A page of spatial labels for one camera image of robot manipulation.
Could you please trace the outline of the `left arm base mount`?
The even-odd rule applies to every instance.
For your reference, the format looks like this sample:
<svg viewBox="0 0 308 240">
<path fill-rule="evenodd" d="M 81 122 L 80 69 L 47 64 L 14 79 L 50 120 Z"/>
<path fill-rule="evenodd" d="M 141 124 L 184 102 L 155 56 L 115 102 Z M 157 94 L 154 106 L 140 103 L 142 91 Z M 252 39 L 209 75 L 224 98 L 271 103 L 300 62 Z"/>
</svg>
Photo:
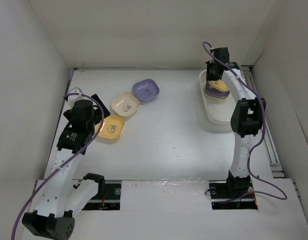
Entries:
<svg viewBox="0 0 308 240">
<path fill-rule="evenodd" d="M 103 195 L 94 196 L 83 208 L 84 211 L 118 211 L 121 202 L 121 181 L 106 180 Z"/>
</svg>

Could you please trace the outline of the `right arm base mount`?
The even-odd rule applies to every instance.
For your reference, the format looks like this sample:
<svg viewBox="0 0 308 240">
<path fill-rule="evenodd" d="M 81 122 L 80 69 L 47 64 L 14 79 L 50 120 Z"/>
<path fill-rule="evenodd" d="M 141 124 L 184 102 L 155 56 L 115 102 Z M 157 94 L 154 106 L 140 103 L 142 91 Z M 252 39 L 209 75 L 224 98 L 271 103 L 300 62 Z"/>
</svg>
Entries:
<svg viewBox="0 0 308 240">
<path fill-rule="evenodd" d="M 252 183 L 241 189 L 230 191 L 225 180 L 210 180 L 205 195 L 210 197 L 212 210 L 257 210 Z"/>
</svg>

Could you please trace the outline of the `cream panda plate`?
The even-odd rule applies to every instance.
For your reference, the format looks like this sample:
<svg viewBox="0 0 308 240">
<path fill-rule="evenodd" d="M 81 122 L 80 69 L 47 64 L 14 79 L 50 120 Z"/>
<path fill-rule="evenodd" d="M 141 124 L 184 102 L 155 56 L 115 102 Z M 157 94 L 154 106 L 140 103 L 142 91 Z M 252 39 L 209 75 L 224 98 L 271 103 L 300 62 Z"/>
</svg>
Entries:
<svg viewBox="0 0 308 240">
<path fill-rule="evenodd" d="M 140 101 L 131 93 L 124 92 L 111 101 L 111 108 L 121 117 L 129 117 L 140 107 Z"/>
</svg>

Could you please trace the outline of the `purple panda plate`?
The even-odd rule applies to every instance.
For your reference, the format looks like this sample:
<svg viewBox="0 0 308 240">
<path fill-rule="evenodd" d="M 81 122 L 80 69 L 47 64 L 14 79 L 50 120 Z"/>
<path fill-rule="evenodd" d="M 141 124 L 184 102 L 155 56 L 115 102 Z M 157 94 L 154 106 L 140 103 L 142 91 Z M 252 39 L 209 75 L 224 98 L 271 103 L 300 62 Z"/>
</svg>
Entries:
<svg viewBox="0 0 308 240">
<path fill-rule="evenodd" d="M 226 99 L 230 95 L 230 91 L 219 91 L 216 88 L 212 87 L 208 82 L 205 84 L 204 92 L 211 98 L 216 99 Z"/>
<path fill-rule="evenodd" d="M 154 80 L 148 78 L 135 83 L 132 92 L 139 101 L 146 102 L 157 97 L 160 88 Z"/>
</svg>

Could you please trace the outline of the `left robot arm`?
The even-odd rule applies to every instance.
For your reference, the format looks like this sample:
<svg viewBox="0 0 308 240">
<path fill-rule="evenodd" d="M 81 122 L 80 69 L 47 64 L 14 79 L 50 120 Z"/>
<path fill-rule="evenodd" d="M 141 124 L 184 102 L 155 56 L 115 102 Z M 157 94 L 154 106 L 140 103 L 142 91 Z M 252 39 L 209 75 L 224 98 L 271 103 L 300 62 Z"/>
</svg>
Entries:
<svg viewBox="0 0 308 240">
<path fill-rule="evenodd" d="M 64 112 L 67 119 L 58 142 L 51 174 L 39 185 L 33 198 L 43 190 L 42 197 L 32 212 L 22 211 L 22 224 L 34 236 L 49 240 L 68 240 L 73 234 L 75 217 L 92 198 L 106 193 L 105 178 L 87 173 L 81 183 L 73 186 L 72 180 L 87 147 L 95 140 L 110 116 L 97 94 L 68 93 L 65 100 L 75 97 L 70 109 Z"/>
</svg>

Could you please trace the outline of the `white perforated plastic bin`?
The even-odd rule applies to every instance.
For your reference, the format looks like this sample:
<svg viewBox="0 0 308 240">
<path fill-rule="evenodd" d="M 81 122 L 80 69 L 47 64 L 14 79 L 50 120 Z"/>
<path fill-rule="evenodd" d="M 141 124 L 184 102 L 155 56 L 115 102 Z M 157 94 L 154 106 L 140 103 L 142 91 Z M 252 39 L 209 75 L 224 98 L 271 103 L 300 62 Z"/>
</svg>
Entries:
<svg viewBox="0 0 308 240">
<path fill-rule="evenodd" d="M 235 107 L 237 105 L 237 100 L 235 97 L 238 96 L 237 93 L 232 95 L 230 92 L 229 96 L 224 99 L 210 97 L 205 93 L 207 71 L 203 70 L 199 74 L 200 90 L 203 98 L 203 104 L 209 121 L 216 125 L 229 125 Z"/>
</svg>

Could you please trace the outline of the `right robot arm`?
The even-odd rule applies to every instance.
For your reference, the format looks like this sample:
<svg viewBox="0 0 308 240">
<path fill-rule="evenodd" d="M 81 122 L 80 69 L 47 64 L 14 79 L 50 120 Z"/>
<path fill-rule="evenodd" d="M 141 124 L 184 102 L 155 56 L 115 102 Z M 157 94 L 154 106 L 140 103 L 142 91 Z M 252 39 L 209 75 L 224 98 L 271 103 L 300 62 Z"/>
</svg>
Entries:
<svg viewBox="0 0 308 240">
<path fill-rule="evenodd" d="M 206 63 L 206 82 L 210 84 L 221 80 L 236 103 L 230 119 L 235 139 L 233 161 L 222 192 L 228 199 L 242 198 L 251 184 L 250 151 L 263 126 L 262 108 L 266 102 L 262 100 L 260 103 L 255 92 L 243 79 L 240 67 L 237 63 L 230 62 L 228 48 L 214 48 L 207 53 L 212 60 Z"/>
</svg>

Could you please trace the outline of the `yellow panda plate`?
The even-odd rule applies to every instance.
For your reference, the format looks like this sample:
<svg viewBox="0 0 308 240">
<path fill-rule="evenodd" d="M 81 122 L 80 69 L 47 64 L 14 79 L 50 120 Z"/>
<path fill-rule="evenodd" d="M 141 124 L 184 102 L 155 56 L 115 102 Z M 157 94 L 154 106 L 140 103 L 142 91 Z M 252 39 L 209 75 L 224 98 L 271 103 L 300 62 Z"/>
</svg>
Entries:
<svg viewBox="0 0 308 240">
<path fill-rule="evenodd" d="M 112 114 L 104 119 L 104 123 L 100 128 L 96 141 L 107 145 L 115 144 L 119 140 L 124 127 L 124 118 Z"/>
<path fill-rule="evenodd" d="M 213 89 L 219 92 L 225 93 L 230 91 L 228 86 L 221 79 L 208 81 L 208 83 Z"/>
</svg>

